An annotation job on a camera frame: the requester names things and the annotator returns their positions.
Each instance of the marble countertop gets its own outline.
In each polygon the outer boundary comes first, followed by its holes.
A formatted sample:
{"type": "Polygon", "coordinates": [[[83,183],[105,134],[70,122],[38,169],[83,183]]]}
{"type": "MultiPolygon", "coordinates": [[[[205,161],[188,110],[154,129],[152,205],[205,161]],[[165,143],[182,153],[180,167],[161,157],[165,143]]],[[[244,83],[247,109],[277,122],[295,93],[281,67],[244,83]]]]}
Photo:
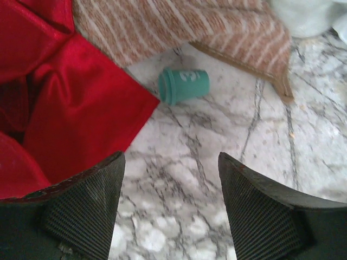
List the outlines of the marble countertop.
{"type": "Polygon", "coordinates": [[[236,259],[221,151],[299,191],[347,202],[347,46],[332,33],[294,41],[295,103],[189,45],[129,68],[158,94],[166,66],[205,69],[210,94],[160,104],[126,152],[109,259],[236,259]]]}

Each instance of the marble surface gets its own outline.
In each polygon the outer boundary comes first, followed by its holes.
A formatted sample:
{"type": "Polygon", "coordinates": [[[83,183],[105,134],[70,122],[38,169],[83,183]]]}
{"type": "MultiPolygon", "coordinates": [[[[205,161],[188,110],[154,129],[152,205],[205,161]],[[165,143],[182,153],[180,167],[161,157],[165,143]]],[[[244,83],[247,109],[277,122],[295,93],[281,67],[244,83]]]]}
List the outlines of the marble surface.
{"type": "Polygon", "coordinates": [[[331,33],[294,41],[295,103],[189,45],[129,68],[158,94],[166,67],[205,69],[208,96],[161,104],[126,152],[110,259],[234,260],[221,151],[308,194],[347,202],[347,46],[331,33]]]}

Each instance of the striped cloth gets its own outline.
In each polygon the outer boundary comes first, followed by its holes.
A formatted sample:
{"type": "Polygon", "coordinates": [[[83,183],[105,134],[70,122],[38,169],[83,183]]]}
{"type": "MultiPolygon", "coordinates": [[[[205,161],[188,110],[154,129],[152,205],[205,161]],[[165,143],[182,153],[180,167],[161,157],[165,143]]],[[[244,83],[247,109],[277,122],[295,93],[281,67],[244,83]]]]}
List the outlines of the striped cloth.
{"type": "Polygon", "coordinates": [[[127,67],[190,42],[272,82],[283,102],[291,38],[262,0],[73,0],[76,28],[127,67]]]}

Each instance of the white marble table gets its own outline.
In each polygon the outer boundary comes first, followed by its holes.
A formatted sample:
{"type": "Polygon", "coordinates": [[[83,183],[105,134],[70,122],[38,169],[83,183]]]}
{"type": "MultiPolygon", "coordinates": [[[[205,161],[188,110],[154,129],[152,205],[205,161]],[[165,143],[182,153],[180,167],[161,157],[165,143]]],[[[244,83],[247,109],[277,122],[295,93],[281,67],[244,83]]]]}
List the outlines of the white marble table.
{"type": "Polygon", "coordinates": [[[269,83],[189,45],[129,70],[158,93],[166,66],[205,69],[211,92],[159,105],[126,152],[110,259],[236,259],[221,151],[289,187],[347,202],[347,46],[332,34],[294,43],[291,106],[269,83]]]}

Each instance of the striped towel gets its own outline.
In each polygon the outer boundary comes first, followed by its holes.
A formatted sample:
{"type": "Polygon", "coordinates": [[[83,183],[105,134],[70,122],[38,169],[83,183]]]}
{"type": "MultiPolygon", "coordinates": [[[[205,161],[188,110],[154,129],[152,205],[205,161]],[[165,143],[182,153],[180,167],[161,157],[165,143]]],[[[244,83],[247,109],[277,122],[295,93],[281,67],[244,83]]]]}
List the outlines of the striped towel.
{"type": "Polygon", "coordinates": [[[120,67],[190,42],[273,83],[285,103],[291,38],[262,0],[73,0],[76,28],[120,67]]]}

